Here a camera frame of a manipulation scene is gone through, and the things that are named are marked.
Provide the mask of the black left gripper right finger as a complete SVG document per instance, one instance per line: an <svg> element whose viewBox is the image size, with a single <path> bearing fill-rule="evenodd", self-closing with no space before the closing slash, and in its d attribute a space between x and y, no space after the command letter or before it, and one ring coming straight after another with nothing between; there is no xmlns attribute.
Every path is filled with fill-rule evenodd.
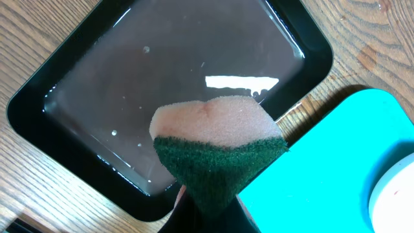
<svg viewBox="0 0 414 233"><path fill-rule="evenodd" d="M256 224L247 216L238 198L232 202L223 213L224 233L260 233Z"/></svg>

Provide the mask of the pink and green sponge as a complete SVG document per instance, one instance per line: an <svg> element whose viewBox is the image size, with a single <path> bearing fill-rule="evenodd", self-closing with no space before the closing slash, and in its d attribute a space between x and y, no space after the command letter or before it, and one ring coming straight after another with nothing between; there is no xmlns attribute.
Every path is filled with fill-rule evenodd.
<svg viewBox="0 0 414 233"><path fill-rule="evenodd" d="M278 125L249 96L162 106L149 133L161 164L207 218L288 150Z"/></svg>

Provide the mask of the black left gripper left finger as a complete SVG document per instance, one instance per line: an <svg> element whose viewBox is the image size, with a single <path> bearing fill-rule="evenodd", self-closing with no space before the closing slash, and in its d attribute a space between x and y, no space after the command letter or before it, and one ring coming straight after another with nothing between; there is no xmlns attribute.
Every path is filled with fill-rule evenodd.
<svg viewBox="0 0 414 233"><path fill-rule="evenodd" d="M180 189L175 207L158 233L196 233L206 226L206 220L187 189Z"/></svg>

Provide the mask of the white round plate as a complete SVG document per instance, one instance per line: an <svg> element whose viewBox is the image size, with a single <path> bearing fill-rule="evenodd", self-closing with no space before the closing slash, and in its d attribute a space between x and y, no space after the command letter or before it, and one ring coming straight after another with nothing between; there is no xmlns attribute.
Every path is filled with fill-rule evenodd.
<svg viewBox="0 0 414 233"><path fill-rule="evenodd" d="M375 233L413 233L413 154L383 174L369 200Z"/></svg>

